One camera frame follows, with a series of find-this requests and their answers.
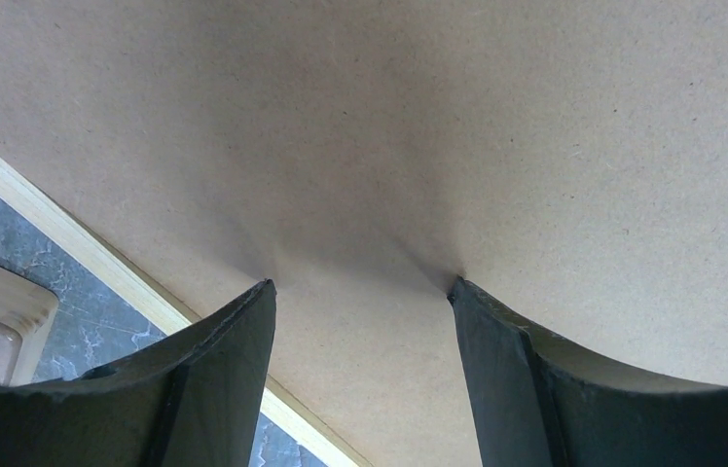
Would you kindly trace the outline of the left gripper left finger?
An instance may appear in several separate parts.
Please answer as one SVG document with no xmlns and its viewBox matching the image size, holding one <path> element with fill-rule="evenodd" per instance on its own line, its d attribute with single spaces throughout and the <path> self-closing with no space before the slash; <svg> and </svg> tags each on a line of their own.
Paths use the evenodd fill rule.
<svg viewBox="0 0 728 467">
<path fill-rule="evenodd" d="M 0 466 L 246 466 L 271 359 L 264 280 L 71 380 L 0 386 Z"/>
</svg>

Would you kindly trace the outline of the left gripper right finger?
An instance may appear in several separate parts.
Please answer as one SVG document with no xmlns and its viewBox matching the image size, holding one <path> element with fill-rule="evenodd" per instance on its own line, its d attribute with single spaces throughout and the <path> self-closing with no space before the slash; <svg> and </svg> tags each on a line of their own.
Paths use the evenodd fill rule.
<svg viewBox="0 0 728 467">
<path fill-rule="evenodd" d="M 606 357 L 464 278 L 448 299 L 484 465 L 728 466 L 728 387 Z"/>
</svg>

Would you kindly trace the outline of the brown frame backing board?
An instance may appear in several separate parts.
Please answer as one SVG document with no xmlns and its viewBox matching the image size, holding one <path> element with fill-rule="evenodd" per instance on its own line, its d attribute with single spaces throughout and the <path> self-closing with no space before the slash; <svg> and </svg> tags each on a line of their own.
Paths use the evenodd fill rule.
<svg viewBox="0 0 728 467">
<path fill-rule="evenodd" d="M 457 275 L 728 385 L 728 1 L 0 1 L 0 157 L 378 466 L 477 466 Z"/>
</svg>

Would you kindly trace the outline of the wooden picture frame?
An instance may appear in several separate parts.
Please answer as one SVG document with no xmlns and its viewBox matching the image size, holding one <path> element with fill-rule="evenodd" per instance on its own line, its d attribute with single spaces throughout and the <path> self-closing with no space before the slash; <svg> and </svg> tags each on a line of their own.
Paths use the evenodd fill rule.
<svg viewBox="0 0 728 467">
<path fill-rule="evenodd" d="M 0 198 L 167 335 L 201 317 L 0 158 Z M 371 463 L 273 377 L 260 413 L 328 466 Z"/>
</svg>

